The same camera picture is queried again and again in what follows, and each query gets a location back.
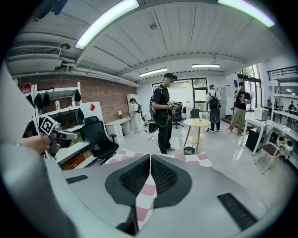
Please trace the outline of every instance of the ceiling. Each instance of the ceiling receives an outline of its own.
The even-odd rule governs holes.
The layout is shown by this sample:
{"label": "ceiling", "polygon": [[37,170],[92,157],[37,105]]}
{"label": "ceiling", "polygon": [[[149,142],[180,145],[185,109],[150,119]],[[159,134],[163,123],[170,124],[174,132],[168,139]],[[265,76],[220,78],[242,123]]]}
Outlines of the ceiling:
{"label": "ceiling", "polygon": [[[178,76],[189,72],[229,75],[287,48],[278,24],[267,28],[216,0],[138,0],[139,8],[111,23],[88,47],[75,48],[87,28],[119,2],[68,0],[59,15],[50,12],[37,22],[29,22],[15,38],[13,47],[60,47],[68,43],[71,48],[62,49],[61,54],[74,60],[77,68],[91,68],[130,81],[159,77],[153,74],[141,78],[139,74],[164,67]],[[199,63],[221,67],[212,71],[192,68]],[[25,71],[38,72],[28,64]]]}

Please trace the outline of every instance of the pink checkered cloth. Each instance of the pink checkered cloth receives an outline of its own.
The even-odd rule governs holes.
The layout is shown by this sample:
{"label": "pink checkered cloth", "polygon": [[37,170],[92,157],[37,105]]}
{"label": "pink checkered cloth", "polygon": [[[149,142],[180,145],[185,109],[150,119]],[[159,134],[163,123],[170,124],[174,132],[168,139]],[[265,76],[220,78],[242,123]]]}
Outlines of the pink checkered cloth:
{"label": "pink checkered cloth", "polygon": [[[117,152],[111,159],[109,159],[106,164],[115,163],[124,159],[129,159],[134,156],[140,156],[144,155],[146,153],[142,152],[133,152],[128,151],[126,149],[121,149]],[[200,154],[194,154],[194,155],[165,155],[167,157],[179,159],[185,162],[188,162],[190,164],[195,165],[201,165],[204,167],[213,168],[212,163],[208,159],[208,156],[205,152],[202,152]],[[136,197],[136,216],[138,220],[139,229],[141,230],[143,226],[146,224],[146,222],[149,220],[153,213],[153,202],[154,198],[156,198],[156,186],[154,183],[154,180],[151,176],[151,173],[142,188],[139,195]]]}

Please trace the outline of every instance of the red sign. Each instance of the red sign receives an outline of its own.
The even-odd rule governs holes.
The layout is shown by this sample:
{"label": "red sign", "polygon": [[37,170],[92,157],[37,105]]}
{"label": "red sign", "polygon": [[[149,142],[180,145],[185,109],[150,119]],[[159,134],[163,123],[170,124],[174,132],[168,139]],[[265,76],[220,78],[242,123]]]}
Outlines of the red sign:
{"label": "red sign", "polygon": [[91,104],[91,106],[90,106],[90,110],[91,110],[91,111],[94,111],[94,109],[95,109],[95,106],[94,106],[93,104]]}

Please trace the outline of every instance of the round table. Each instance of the round table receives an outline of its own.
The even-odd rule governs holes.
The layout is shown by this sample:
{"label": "round table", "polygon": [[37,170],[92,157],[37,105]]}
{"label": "round table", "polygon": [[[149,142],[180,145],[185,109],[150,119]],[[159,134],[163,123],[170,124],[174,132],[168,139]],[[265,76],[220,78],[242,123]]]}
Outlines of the round table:
{"label": "round table", "polygon": [[[190,126],[190,128],[188,129],[188,133],[187,133],[187,137],[184,143],[184,147],[186,145],[186,141],[188,139],[189,142],[196,144],[196,153],[198,152],[198,148],[199,148],[199,144],[203,142],[203,138],[200,136],[201,135],[201,127],[205,127],[205,126],[209,126],[211,124],[210,121],[206,120],[206,119],[202,119],[200,121],[200,119],[197,118],[192,118],[192,119],[187,119],[184,121],[184,124],[187,126]],[[189,136],[190,134],[190,129],[191,127],[199,127],[199,132],[197,136]]]}

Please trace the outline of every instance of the ceiling light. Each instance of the ceiling light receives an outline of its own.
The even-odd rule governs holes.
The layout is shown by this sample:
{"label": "ceiling light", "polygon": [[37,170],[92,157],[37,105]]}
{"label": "ceiling light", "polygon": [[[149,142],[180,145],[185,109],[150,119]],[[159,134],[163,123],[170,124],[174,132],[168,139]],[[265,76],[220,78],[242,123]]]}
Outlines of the ceiling light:
{"label": "ceiling light", "polygon": [[142,74],[140,74],[140,76],[143,77],[143,76],[147,76],[147,75],[150,75],[150,74],[159,73],[159,72],[163,72],[163,71],[167,71],[167,70],[168,70],[168,68],[157,69],[157,70],[150,71],[150,72],[147,72],[147,73],[142,73]]}
{"label": "ceiling light", "polygon": [[225,4],[227,6],[236,8],[239,11],[245,12],[246,14],[252,16],[253,18],[259,20],[267,27],[275,25],[274,21],[270,19],[267,15],[261,12],[259,9],[254,7],[243,0],[218,0],[219,3]]}
{"label": "ceiling light", "polygon": [[124,0],[101,15],[81,36],[75,48],[84,49],[86,45],[108,24],[125,13],[138,8],[140,5],[136,0]]}
{"label": "ceiling light", "polygon": [[208,67],[208,68],[218,68],[220,65],[214,65],[214,64],[197,64],[197,65],[192,65],[193,68],[202,68],[202,67]]}

